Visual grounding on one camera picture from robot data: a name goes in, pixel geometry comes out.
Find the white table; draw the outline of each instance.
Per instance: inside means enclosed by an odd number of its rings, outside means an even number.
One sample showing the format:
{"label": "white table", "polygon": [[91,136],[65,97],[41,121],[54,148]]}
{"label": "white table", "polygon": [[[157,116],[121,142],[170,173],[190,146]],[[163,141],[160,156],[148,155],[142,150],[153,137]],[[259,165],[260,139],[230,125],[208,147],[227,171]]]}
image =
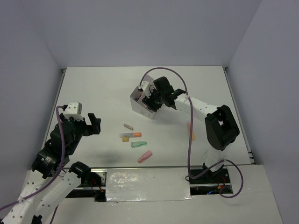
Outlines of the white table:
{"label": "white table", "polygon": [[[70,156],[69,167],[81,161],[93,168],[108,167],[154,167],[186,166],[188,114],[172,108],[161,108],[153,120],[132,111],[129,96],[140,82],[143,74],[152,67],[81,67],[67,68],[57,105],[78,101],[82,103],[82,115],[92,112],[102,119],[100,135],[83,137],[74,155]],[[229,106],[240,127],[232,97],[222,67],[170,67],[186,81],[189,94],[212,105]],[[156,79],[166,76],[174,89],[183,85],[169,71],[155,70],[150,75]],[[57,123],[53,116],[49,131]],[[131,132],[123,127],[127,123],[134,132],[141,132],[146,147],[131,148],[122,142],[119,133]],[[194,120],[196,140],[192,144],[192,165],[202,165],[205,152],[210,147],[206,139],[205,124]],[[147,150],[153,156],[139,164],[137,159]],[[228,150],[227,158],[236,164],[250,164],[242,133]]]}
{"label": "white table", "polygon": [[[233,199],[201,195],[183,201],[97,203],[91,198],[66,198],[53,224],[282,224],[263,166],[240,169],[244,188]],[[234,167],[228,172],[236,192],[240,176]]]}

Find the purple cable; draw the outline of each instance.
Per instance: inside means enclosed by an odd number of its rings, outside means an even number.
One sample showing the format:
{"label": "purple cable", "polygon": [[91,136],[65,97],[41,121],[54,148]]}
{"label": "purple cable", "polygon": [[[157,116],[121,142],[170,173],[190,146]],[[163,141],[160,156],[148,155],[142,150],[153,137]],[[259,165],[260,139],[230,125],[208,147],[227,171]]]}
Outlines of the purple cable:
{"label": "purple cable", "polygon": [[50,221],[50,223],[49,223],[49,224],[52,224],[52,222],[54,221],[54,217],[55,217],[55,215],[56,215],[56,212],[57,212],[58,206],[55,208],[55,210],[54,210],[54,213],[53,213],[53,215],[52,215],[52,219],[51,219],[51,221]]}
{"label": "purple cable", "polygon": [[[38,193],[42,192],[43,190],[45,190],[58,177],[59,173],[61,172],[61,170],[63,168],[65,145],[64,145],[64,132],[63,132],[61,120],[60,120],[60,117],[59,117],[59,108],[63,108],[63,107],[62,106],[57,106],[56,107],[56,117],[57,117],[57,120],[58,120],[58,127],[59,127],[60,137],[61,137],[61,159],[60,159],[60,164],[59,164],[59,167],[58,167],[58,171],[55,173],[53,178],[46,185],[44,185],[42,188],[40,188],[38,191],[32,193],[31,195],[28,195],[28,196],[24,197],[23,198],[24,200],[27,200],[27,199],[37,195]],[[8,208],[10,206],[13,206],[15,204],[18,204],[18,203],[19,203],[19,201],[15,201],[15,202],[11,202],[7,205],[4,205],[3,207],[0,208],[0,211],[2,211],[3,209]]]}
{"label": "purple cable", "polygon": [[[191,99],[190,99],[190,97],[189,97],[189,93],[188,93],[188,90],[187,90],[187,85],[186,85],[185,81],[183,80],[183,78],[182,78],[176,71],[174,71],[174,70],[172,70],[172,69],[169,69],[169,68],[165,68],[165,67],[155,67],[155,68],[152,68],[152,69],[148,70],[148,71],[143,75],[143,77],[141,78],[141,81],[140,81],[140,83],[139,83],[139,86],[142,84],[143,79],[144,79],[144,78],[145,78],[151,71],[153,71],[153,70],[157,70],[157,69],[163,69],[163,70],[168,70],[168,71],[173,72],[174,74],[176,74],[176,75],[182,80],[182,82],[183,82],[183,84],[184,84],[185,91],[186,91],[186,95],[187,95],[187,98],[188,98],[189,103],[190,103],[190,110],[191,110],[191,112],[190,112],[190,115],[191,115],[191,118],[190,118],[190,132],[189,132],[190,134],[189,134],[188,158],[187,158],[188,175],[189,175],[189,178],[191,178],[191,179],[197,179],[197,178],[199,178],[200,176],[202,176],[203,174],[205,174],[206,172],[208,172],[211,168],[217,166],[217,165],[220,164],[220,163],[223,163],[225,160],[221,160],[221,161],[219,161],[219,162],[217,162],[217,163],[211,165],[210,167],[208,167],[206,170],[204,170],[204,171],[201,172],[200,174],[198,174],[198,175],[196,175],[196,176],[192,176],[192,174],[191,174],[191,165],[190,165],[190,163],[191,163],[191,147],[192,147],[192,133],[193,133],[193,104],[192,104],[192,101],[191,101]],[[233,198],[233,197],[236,197],[238,194],[240,194],[240,192],[242,191],[242,188],[243,188],[243,185],[244,185],[244,179],[243,179],[243,175],[242,175],[241,170],[240,170],[240,169],[239,169],[239,168],[238,168],[232,161],[230,161],[230,160],[226,160],[226,161],[228,161],[228,162],[230,162],[231,164],[233,164],[233,165],[237,168],[237,170],[239,171],[240,176],[241,176],[241,187],[240,187],[239,191],[238,191],[236,194],[232,195],[232,196],[224,196],[224,195],[221,194],[222,190],[223,190],[224,188],[229,187],[229,186],[227,186],[227,187],[223,187],[223,188],[220,190],[219,193],[220,193],[220,195],[221,195],[222,197],[225,197],[225,198]]]}

